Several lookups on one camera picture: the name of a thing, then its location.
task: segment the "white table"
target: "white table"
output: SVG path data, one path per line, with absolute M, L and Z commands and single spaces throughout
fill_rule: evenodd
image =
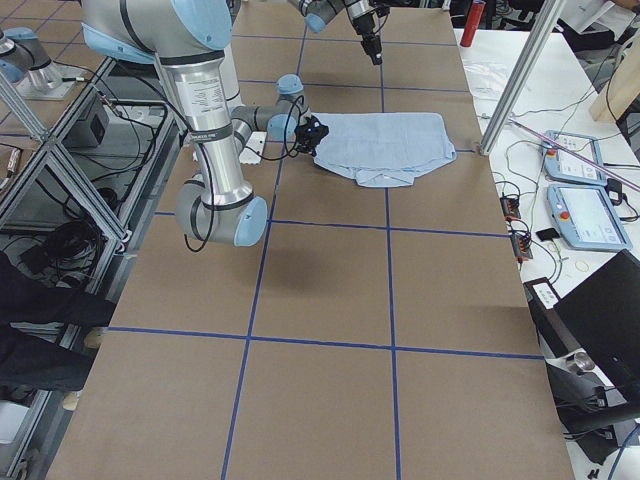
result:
M 462 31 L 456 31 L 458 39 L 461 35 Z M 527 35 L 526 32 L 479 30 L 471 47 L 460 47 L 460 54 L 463 61 L 499 63 L 504 65 L 508 72 L 511 72 Z M 518 120 L 540 133 L 544 133 L 546 130 L 560 130 L 563 126 L 564 131 L 591 135 L 599 139 L 619 133 L 615 124 L 598 123 L 591 119 L 588 109 L 596 98 L 596 93 L 564 38 L 560 34 L 552 34 L 513 111 L 515 114 L 521 114 L 531 110 L 561 109 L 579 101 L 585 93 L 591 94 L 575 107 L 562 112 L 530 113 Z M 496 104 L 497 102 L 493 100 L 474 98 L 474 106 L 479 116 L 490 116 Z M 487 120 L 480 119 L 483 131 L 487 124 Z M 539 144 L 535 137 L 522 129 L 507 126 L 491 152 L 490 161 L 494 172 L 498 172 L 495 175 L 496 181 L 502 180 L 504 176 L 506 180 L 516 183 L 522 192 L 531 192 L 535 187 L 533 183 L 514 175 L 507 168 L 505 152 L 511 145 L 521 140 L 530 140 Z M 603 139 L 599 143 L 605 163 L 638 165 L 622 135 Z M 533 179 L 538 178 L 542 157 L 537 145 L 533 143 L 517 144 L 509 150 L 509 158 L 512 170 Z M 636 184 L 640 183 L 640 170 L 615 169 L 615 171 Z M 543 173 L 540 176 L 537 195 L 524 195 L 520 200 L 521 215 L 532 232 L 554 226 L 546 204 L 546 186 L 549 183 Z M 498 185 L 498 191 L 502 191 L 502 185 Z M 509 186 L 505 189 L 505 193 L 514 192 L 515 189 Z M 631 205 L 636 208 L 640 207 L 639 193 L 627 187 L 624 188 L 624 192 Z M 622 216 L 632 215 L 632 212 L 624 206 L 617 207 L 617 209 Z M 636 257 L 640 257 L 640 221 L 625 224 L 625 229 L 634 244 L 631 252 Z M 613 253 L 572 250 L 562 239 L 556 240 L 555 244 L 559 248 L 556 255 L 563 259 L 562 273 L 554 284 L 560 295 L 571 291 L 613 256 Z M 521 278 L 523 282 L 543 276 L 549 277 L 554 270 L 552 258 L 540 247 L 533 245 L 532 253 L 534 259 L 524 262 L 522 266 Z M 576 479 L 586 478 L 591 469 L 595 468 L 600 468 L 598 478 L 607 478 L 615 453 L 610 455 L 604 467 L 601 467 L 591 463 L 574 442 L 568 442 L 567 448 Z M 638 472 L 640 472 L 640 448 L 628 448 L 622 456 L 614 478 L 615 480 L 636 480 Z

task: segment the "folded cloth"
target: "folded cloth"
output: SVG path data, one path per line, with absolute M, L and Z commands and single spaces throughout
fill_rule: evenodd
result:
M 315 115 L 329 127 L 316 148 L 316 165 L 363 187 L 413 185 L 456 159 L 437 113 Z

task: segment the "computer monitor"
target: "computer monitor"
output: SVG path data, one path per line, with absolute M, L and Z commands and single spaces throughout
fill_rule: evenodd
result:
M 640 401 L 640 261 L 618 252 L 554 307 L 627 401 Z

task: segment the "label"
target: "label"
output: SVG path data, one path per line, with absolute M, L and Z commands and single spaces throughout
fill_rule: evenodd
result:
M 537 283 L 533 286 L 533 290 L 547 310 L 551 310 L 558 303 L 558 297 L 553 293 L 551 287 L 546 283 Z
M 222 82 L 218 77 L 177 82 L 176 87 L 184 113 L 189 117 L 207 115 L 226 107 Z

